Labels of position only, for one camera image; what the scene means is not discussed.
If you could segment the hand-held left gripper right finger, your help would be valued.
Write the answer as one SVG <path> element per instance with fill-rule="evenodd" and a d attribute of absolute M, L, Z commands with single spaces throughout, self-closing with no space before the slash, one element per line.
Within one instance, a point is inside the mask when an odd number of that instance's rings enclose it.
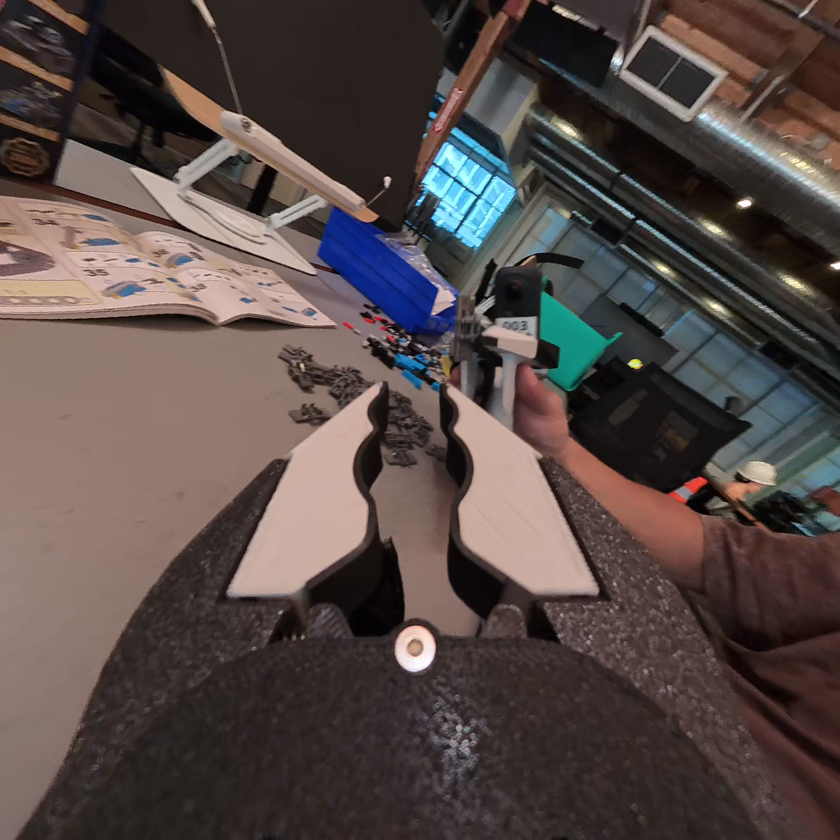
<path fill-rule="evenodd" d="M 457 486 L 448 580 L 474 613 L 498 604 L 597 600 L 600 582 L 549 480 L 547 463 L 452 385 L 439 394 L 446 469 Z"/>

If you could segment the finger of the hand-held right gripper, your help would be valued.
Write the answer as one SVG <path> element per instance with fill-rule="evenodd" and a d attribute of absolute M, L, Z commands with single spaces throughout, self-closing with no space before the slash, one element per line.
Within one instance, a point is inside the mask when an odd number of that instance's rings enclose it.
<path fill-rule="evenodd" d="M 539 340 L 525 332 L 494 324 L 478 337 L 478 347 L 499 356 L 512 355 L 531 361 L 538 355 Z"/>

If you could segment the pile of grey track pieces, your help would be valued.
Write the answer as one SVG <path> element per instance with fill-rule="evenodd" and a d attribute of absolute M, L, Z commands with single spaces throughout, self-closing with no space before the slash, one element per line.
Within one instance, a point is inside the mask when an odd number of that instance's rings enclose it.
<path fill-rule="evenodd" d="M 301 347 L 286 344 L 279 351 L 278 358 L 286 365 L 289 378 L 304 393 L 312 394 L 318 387 L 325 388 L 335 401 L 337 411 L 351 404 L 373 385 L 358 369 L 352 366 L 322 365 Z M 390 389 L 387 421 L 381 437 L 386 464 L 414 466 L 418 452 L 444 463 L 447 449 L 433 441 L 433 430 L 433 425 L 415 409 L 410 397 Z"/>

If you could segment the person's right forearm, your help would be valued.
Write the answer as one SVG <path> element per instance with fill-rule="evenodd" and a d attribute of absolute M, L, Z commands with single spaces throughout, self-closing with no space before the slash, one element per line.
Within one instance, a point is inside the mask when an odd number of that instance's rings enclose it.
<path fill-rule="evenodd" d="M 703 520 L 685 504 L 606 467 L 569 436 L 545 450 L 642 545 L 679 588 L 705 590 Z"/>

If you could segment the grey desk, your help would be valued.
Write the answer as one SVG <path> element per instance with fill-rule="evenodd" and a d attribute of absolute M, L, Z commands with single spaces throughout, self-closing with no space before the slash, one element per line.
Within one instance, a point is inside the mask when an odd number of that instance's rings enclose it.
<path fill-rule="evenodd" d="M 189 317 L 3 321 L 2 838 L 15 838 L 64 759 L 100 670 L 169 562 L 310 432 L 286 344 L 413 400 L 441 445 L 437 394 L 413 388 L 345 327 L 362 295 L 330 269 L 267 266 L 336 322 L 286 329 Z"/>

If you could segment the teal plastic bin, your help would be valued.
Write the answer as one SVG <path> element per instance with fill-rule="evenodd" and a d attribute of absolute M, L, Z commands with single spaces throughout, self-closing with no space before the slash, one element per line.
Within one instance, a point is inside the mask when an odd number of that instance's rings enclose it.
<path fill-rule="evenodd" d="M 559 362 L 548 372 L 548 378 L 564 392 L 572 393 L 622 336 L 622 332 L 616 332 L 606 338 L 546 291 L 542 293 L 539 338 L 559 349 Z"/>

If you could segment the bright window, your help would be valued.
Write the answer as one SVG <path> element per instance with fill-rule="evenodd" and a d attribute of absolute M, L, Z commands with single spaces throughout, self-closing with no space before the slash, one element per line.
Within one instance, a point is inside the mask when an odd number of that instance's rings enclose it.
<path fill-rule="evenodd" d="M 460 134 L 443 143 L 421 191 L 437 202 L 431 216 L 433 229 L 471 250 L 485 243 L 518 199 L 507 160 Z"/>

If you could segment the clear plastic bags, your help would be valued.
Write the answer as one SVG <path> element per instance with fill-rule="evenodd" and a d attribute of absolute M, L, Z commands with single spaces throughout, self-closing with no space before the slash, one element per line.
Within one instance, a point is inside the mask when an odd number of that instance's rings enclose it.
<path fill-rule="evenodd" d="M 418 247 L 414 236 L 410 232 L 379 233 L 376 237 L 385 247 L 424 277 L 433 282 L 440 280 L 441 276 L 438 271 Z"/>

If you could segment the blue storage bin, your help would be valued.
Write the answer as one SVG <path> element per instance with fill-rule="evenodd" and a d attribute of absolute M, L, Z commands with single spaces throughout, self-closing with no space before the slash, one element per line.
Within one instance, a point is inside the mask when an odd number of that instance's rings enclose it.
<path fill-rule="evenodd" d="M 433 313 L 434 284 L 379 237 L 372 224 L 332 209 L 318 257 L 405 331 L 441 335 L 455 325 L 455 304 Z"/>

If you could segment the black machine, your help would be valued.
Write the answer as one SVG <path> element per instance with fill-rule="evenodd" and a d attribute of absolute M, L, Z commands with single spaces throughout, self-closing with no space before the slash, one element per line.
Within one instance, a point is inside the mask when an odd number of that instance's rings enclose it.
<path fill-rule="evenodd" d="M 700 475 L 751 423 L 651 364 L 572 414 L 570 434 L 608 468 L 661 492 Z"/>

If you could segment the white ceiling vent unit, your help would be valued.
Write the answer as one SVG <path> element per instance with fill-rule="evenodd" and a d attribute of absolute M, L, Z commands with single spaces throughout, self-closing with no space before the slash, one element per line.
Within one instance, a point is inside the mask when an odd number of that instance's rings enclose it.
<path fill-rule="evenodd" d="M 618 77 L 689 123 L 727 79 L 728 70 L 650 25 L 628 50 Z"/>

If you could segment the person's brown shirt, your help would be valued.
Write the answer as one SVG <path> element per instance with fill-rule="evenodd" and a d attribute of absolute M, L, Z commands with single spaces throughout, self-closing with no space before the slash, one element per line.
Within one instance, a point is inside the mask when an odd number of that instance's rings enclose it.
<path fill-rule="evenodd" d="M 839 838 L 839 536 L 699 516 L 702 589 L 799 838 Z"/>

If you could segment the instruction manual booklet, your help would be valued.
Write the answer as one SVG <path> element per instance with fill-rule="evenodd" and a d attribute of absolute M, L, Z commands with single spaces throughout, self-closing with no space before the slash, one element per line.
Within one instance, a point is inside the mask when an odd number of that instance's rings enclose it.
<path fill-rule="evenodd" d="M 1 318 L 183 315 L 213 326 L 335 322 L 276 272 L 172 233 L 132 234 L 97 207 L 1 198 Z"/>

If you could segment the black board panel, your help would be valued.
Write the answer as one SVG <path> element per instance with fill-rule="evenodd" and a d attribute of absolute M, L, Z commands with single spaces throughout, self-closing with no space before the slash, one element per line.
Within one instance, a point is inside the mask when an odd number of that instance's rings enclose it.
<path fill-rule="evenodd" d="M 403 225 L 443 37 L 419 1 L 209 1 L 241 110 Z M 188 1 L 108 1 L 101 23 L 161 70 L 184 110 L 216 133 L 235 111 L 216 39 Z"/>

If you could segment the wooden post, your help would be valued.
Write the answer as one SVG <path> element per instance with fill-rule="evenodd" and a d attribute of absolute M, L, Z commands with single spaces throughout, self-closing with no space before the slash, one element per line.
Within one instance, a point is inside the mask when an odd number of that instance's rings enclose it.
<path fill-rule="evenodd" d="M 531 1 L 507 1 L 491 14 L 479 32 L 449 94 L 430 122 L 419 151 L 413 191 L 416 193 L 438 151 L 463 114 L 471 96 L 500 54 L 508 37 L 524 19 Z"/>

